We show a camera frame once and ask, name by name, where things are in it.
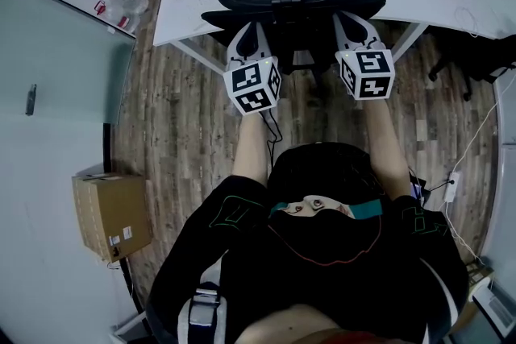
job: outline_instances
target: desk leg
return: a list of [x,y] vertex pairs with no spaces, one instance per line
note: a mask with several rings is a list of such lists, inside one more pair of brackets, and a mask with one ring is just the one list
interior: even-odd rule
[[182,39],[182,40],[173,40],[170,42],[176,48],[180,49],[187,55],[192,56],[195,60],[198,60],[220,76],[222,76],[225,72],[225,65],[222,62],[214,59],[212,56],[208,55],[204,49],[199,47],[198,44],[193,42],[190,39]]
[[406,52],[410,46],[416,41],[416,39],[427,29],[428,25],[425,23],[411,23],[406,31],[403,32],[403,35],[400,39],[397,40],[396,44],[393,46],[393,60],[396,62],[400,57],[402,57],[403,53]]

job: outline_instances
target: white cube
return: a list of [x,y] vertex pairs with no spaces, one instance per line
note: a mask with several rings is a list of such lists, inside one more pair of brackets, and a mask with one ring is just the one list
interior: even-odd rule
[[340,77],[357,101],[390,96],[395,75],[390,50],[338,51],[335,57],[340,64]]
[[281,75],[275,56],[225,72],[224,82],[242,115],[273,108],[280,98]]

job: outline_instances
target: black t-shirt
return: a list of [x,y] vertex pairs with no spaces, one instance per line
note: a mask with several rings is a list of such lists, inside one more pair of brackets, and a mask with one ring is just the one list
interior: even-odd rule
[[231,176],[190,217],[149,298],[172,336],[201,274],[227,250],[220,290],[228,343],[294,304],[343,329],[410,342],[428,331],[436,342],[468,291],[443,215],[412,197],[390,202],[368,155],[341,143],[284,152],[268,189]]

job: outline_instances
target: white cable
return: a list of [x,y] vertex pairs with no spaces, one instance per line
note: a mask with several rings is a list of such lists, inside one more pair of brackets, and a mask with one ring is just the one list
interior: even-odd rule
[[[506,86],[505,89],[503,89],[503,91],[501,92],[500,96],[498,97],[497,101],[494,103],[494,105],[491,107],[491,109],[488,111],[488,113],[485,115],[485,119],[484,121],[481,123],[481,125],[478,127],[478,129],[476,130],[476,133],[475,135],[473,136],[472,140],[469,142],[468,146],[466,147],[466,150],[464,151],[464,154],[462,155],[462,157],[457,161],[457,163],[455,164],[455,166],[453,167],[453,170],[451,171],[451,173],[455,172],[455,170],[457,169],[457,166],[459,166],[459,164],[463,161],[463,159],[466,157],[466,154],[468,153],[468,150],[469,148],[471,147],[473,141],[475,140],[475,138],[478,136],[479,132],[481,131],[482,127],[484,126],[484,124],[486,123],[489,115],[491,114],[491,112],[493,112],[494,108],[497,107],[498,103],[500,103],[500,100],[503,98],[503,95],[505,92],[507,92],[507,89],[510,88],[510,86],[513,84],[514,82],[514,79],[516,79],[516,75],[513,76],[512,80],[509,82],[509,84]],[[455,227],[453,226],[452,224],[452,220],[448,217],[448,202],[444,202],[440,207],[439,209],[443,208],[443,205],[446,204],[446,208],[444,209],[444,215],[446,216],[446,219],[448,221],[448,224],[450,225],[451,229],[453,230],[453,232],[455,232],[455,235],[453,234],[453,232],[451,233],[451,236],[455,239],[458,239],[459,240],[459,243],[460,245],[466,247],[468,249],[468,251],[471,253],[471,255],[473,255],[476,259],[478,259],[482,265],[485,265],[484,262],[481,260],[481,258],[479,256],[477,256],[473,250],[471,249],[471,247],[464,241],[464,239],[459,235],[459,233],[457,232],[457,230],[455,229]]]
[[[464,10],[466,12],[468,12],[468,14],[471,16],[471,19],[473,21],[473,28],[472,28],[472,32],[470,32],[468,29],[466,29],[463,25],[462,25],[462,22],[459,20],[459,18],[457,17],[457,12],[459,10]],[[469,11],[469,9],[467,7],[464,7],[464,6],[459,6],[455,9],[455,20],[457,21],[457,23],[459,24],[460,28],[463,30],[463,31],[466,31],[467,33],[470,34],[471,37],[473,38],[477,38],[478,37],[478,33],[475,33],[475,32],[478,32],[478,22],[475,18],[475,16],[473,16],[473,13],[471,13],[471,11]]]
[[478,259],[482,265],[485,265],[484,264],[484,261],[482,261],[481,257],[479,257],[477,254],[475,254],[473,252],[473,250],[471,249],[471,247],[464,241],[464,239],[459,235],[459,233],[457,232],[457,230],[455,229],[455,227],[453,226],[452,224],[452,220],[448,217],[448,204],[449,202],[445,202],[446,204],[446,208],[444,209],[444,215],[446,216],[446,219],[448,220],[448,223],[450,224],[450,227],[451,229],[453,230],[453,232],[455,232],[456,235],[453,234],[453,232],[451,233],[451,236],[454,238],[454,239],[458,239],[459,240],[459,243],[460,245],[466,247],[468,249],[468,251],[471,253],[471,255],[473,255],[476,259]]
[[457,161],[457,163],[455,164],[455,166],[453,167],[453,169],[451,170],[451,173],[455,172],[455,170],[457,169],[457,166],[462,162],[462,160],[466,157],[466,153],[468,152],[468,149],[471,147],[473,141],[475,140],[475,138],[478,136],[478,133],[481,131],[482,127],[484,126],[485,122],[487,121],[489,115],[491,114],[491,112],[493,112],[494,108],[497,107],[498,103],[500,102],[500,100],[503,98],[503,95],[505,92],[507,92],[507,89],[510,88],[510,86],[513,84],[514,82],[514,79],[516,79],[516,75],[513,76],[513,79],[509,82],[509,84],[506,86],[505,89],[503,89],[503,91],[501,92],[500,96],[498,97],[497,101],[494,103],[493,106],[491,106],[491,109],[488,111],[488,113],[485,115],[485,119],[484,121],[481,123],[481,125],[478,127],[478,129],[476,130],[476,134],[473,136],[472,140],[469,142],[468,146],[466,147],[466,150],[464,151],[464,154],[462,155],[462,157]]

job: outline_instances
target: person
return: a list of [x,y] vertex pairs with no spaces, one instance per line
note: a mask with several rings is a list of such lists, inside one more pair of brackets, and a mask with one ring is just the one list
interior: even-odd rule
[[[369,154],[302,145],[269,177],[266,126],[243,117],[232,175],[188,219],[152,286],[158,342],[432,343],[449,331],[468,294],[465,266],[444,216],[411,196],[386,101],[364,112]],[[217,309],[194,329],[199,285],[215,285]]]

